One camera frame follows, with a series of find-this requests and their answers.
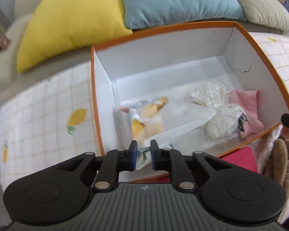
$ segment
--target open cardboard box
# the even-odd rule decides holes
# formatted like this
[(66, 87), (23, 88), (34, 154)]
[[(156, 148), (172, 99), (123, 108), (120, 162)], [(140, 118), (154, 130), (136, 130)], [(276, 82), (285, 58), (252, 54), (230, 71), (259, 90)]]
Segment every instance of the open cardboard box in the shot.
[[(236, 22), (193, 22), (142, 30), (93, 46), (91, 63), (101, 155), (122, 147), (119, 105), (159, 96), (182, 99), (186, 86), (204, 80), (221, 80), (230, 90), (261, 90), (262, 94), (258, 117), (264, 130), (205, 150), (212, 155), (247, 146), (280, 124), (283, 113), (289, 113), (289, 95), (282, 80), (261, 48)], [(175, 148), (186, 155), (202, 149), (191, 140), (184, 147)], [(141, 171), (121, 180), (152, 175), (148, 169)]]

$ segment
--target plastic bag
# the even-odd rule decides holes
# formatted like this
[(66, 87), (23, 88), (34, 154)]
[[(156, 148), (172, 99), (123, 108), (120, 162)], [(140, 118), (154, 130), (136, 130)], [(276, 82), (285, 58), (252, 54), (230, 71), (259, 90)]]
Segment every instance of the plastic bag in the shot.
[(209, 138), (217, 140), (232, 136), (236, 132), (244, 110), (237, 104), (229, 104), (230, 92), (224, 83), (200, 82), (189, 90), (188, 96), (192, 102), (216, 110), (216, 114), (204, 126)]
[(121, 143), (123, 148), (128, 148), (131, 140), (131, 125), (130, 125), (130, 116), (126, 111), (118, 110), (118, 121), (121, 133)]
[[(138, 147), (148, 147), (151, 140), (156, 140), (159, 148), (168, 147), (180, 136), (208, 122), (215, 113), (215, 110), (207, 107), (170, 99), (137, 136)], [(148, 151), (146, 157), (138, 156), (136, 169), (141, 169), (149, 162), (151, 154)]]

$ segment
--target lemon pattern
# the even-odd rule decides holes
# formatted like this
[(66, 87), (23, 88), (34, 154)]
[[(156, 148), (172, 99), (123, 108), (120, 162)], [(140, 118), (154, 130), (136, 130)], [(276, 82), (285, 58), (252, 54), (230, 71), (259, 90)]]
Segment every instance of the lemon pattern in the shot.
[(269, 39), (270, 41), (277, 41), (276, 39), (271, 38), (271, 37), (268, 37), (268, 39)]
[(72, 112), (72, 114), (70, 115), (70, 118), (68, 119), (67, 122), (67, 132), (74, 136), (75, 135), (75, 130), (76, 130), (76, 126), (78, 126), (79, 124), (81, 124), (86, 116), (87, 116), (87, 112), (88, 110), (85, 108), (78, 108), (77, 110), (74, 110)]
[(8, 161), (8, 143), (5, 140), (3, 147), (3, 163), (6, 163), (7, 161)]

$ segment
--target clear plastic wrap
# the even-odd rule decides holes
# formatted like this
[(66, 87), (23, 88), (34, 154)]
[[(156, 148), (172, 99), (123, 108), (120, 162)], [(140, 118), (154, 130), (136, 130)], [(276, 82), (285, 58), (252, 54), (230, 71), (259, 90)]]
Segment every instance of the clear plastic wrap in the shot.
[[(137, 118), (137, 121), (141, 122), (143, 126), (134, 136), (134, 139), (138, 142), (139, 151), (136, 169), (141, 169), (151, 162), (150, 152), (146, 150), (151, 140), (155, 139), (160, 148), (168, 147), (180, 136), (208, 122), (215, 113), (215, 110), (208, 107), (170, 99), (152, 117)], [(135, 119), (133, 107), (129, 109), (129, 115), (132, 115)]]
[(166, 103), (168, 103), (167, 97), (159, 97), (127, 102), (121, 105), (118, 110), (118, 119), (122, 145), (128, 147), (131, 140), (136, 139), (149, 119), (157, 114)]
[(232, 136), (236, 132), (244, 110), (237, 104), (229, 104), (230, 92), (224, 83), (200, 82), (189, 89), (188, 96), (193, 103), (216, 110), (216, 114), (204, 126), (209, 138), (217, 140)]

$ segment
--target wrapped package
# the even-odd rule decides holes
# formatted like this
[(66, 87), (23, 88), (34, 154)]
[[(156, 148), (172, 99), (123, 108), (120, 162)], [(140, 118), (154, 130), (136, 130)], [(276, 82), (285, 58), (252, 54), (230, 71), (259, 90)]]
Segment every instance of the wrapped package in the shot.
[(158, 108), (152, 102), (128, 110), (131, 117), (130, 137), (138, 142), (136, 169), (151, 162), (149, 149), (146, 149), (151, 140), (156, 140), (160, 148), (168, 147), (180, 136), (208, 122), (216, 113), (211, 108), (176, 99), (160, 101), (164, 103)]
[(216, 110), (216, 114), (204, 126), (206, 135), (217, 140), (232, 136), (238, 129), (244, 110), (241, 106), (229, 103), (230, 92), (221, 81), (200, 82), (189, 89), (188, 96), (193, 103)]

